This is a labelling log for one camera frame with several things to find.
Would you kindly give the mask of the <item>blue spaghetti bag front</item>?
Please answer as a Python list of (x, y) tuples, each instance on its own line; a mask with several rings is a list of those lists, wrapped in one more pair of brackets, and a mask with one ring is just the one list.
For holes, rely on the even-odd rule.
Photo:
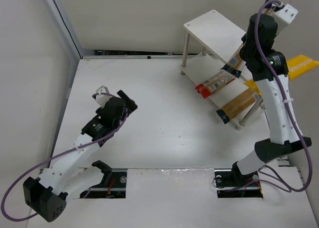
[[(265, 9), (262, 10), (262, 14), (271, 15), (275, 12), (276, 4), (268, 5)], [(230, 73), (232, 76), (236, 78), (240, 78), (242, 70), (244, 68), (244, 62), (240, 57), (240, 51), (244, 47), (246, 42), (246, 35), (241, 38), (242, 44), (236, 50), (236, 52), (231, 56), (228, 62), (221, 68), (222, 70)]]

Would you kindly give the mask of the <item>yellow spaghetti bag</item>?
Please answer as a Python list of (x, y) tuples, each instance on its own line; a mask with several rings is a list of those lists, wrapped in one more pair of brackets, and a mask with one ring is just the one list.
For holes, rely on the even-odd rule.
[(287, 61), (289, 79), (294, 80), (319, 66), (319, 62), (305, 55), (298, 55)]

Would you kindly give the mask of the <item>red spaghetti bag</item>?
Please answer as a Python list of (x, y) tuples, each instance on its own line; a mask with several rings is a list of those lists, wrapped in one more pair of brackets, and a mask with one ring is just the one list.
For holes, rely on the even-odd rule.
[(205, 99), (234, 81), (234, 79), (235, 77), (232, 74), (220, 70), (211, 78), (197, 85), (195, 89)]

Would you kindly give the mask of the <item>dark blue spaghetti bag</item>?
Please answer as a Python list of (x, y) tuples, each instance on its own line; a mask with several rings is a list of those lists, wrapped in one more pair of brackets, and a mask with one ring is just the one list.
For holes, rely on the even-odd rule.
[(250, 105), (254, 104), (259, 98), (260, 95), (253, 89), (246, 89), (221, 109), (217, 110), (216, 113), (221, 118), (222, 122), (227, 124)]

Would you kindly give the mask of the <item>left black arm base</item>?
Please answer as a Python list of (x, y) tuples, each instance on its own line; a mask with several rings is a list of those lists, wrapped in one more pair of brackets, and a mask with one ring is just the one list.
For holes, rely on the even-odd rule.
[(101, 182), (80, 194), (80, 199), (124, 199), (126, 197), (127, 169), (111, 168), (102, 161), (92, 163), (103, 173)]

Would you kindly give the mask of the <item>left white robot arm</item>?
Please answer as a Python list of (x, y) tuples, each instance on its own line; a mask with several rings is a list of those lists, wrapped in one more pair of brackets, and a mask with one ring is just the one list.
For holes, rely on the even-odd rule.
[(112, 181), (112, 168), (101, 160), (82, 172), (78, 169), (138, 108), (122, 90), (114, 96), (101, 89), (92, 97), (99, 105), (96, 115), (81, 129), (71, 151), (64, 153), (37, 178), (29, 177), (23, 183), (26, 204), (49, 223), (62, 214), (69, 200), (93, 186)]

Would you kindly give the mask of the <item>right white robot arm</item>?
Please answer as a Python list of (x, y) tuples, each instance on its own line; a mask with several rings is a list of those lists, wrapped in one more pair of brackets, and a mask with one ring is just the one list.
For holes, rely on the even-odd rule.
[(307, 150), (312, 145), (311, 138), (302, 135), (296, 122), (285, 56), (272, 48), (277, 29), (278, 24), (272, 16), (254, 14), (240, 51), (240, 57), (261, 92), (270, 137), (256, 142), (251, 153), (232, 165), (232, 175), (237, 181), (276, 158)]

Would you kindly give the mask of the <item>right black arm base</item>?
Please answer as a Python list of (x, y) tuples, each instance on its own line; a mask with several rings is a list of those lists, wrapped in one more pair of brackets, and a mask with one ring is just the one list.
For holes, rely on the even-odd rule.
[(218, 198), (263, 198), (257, 170), (242, 175), (237, 167), (216, 168), (212, 185)]

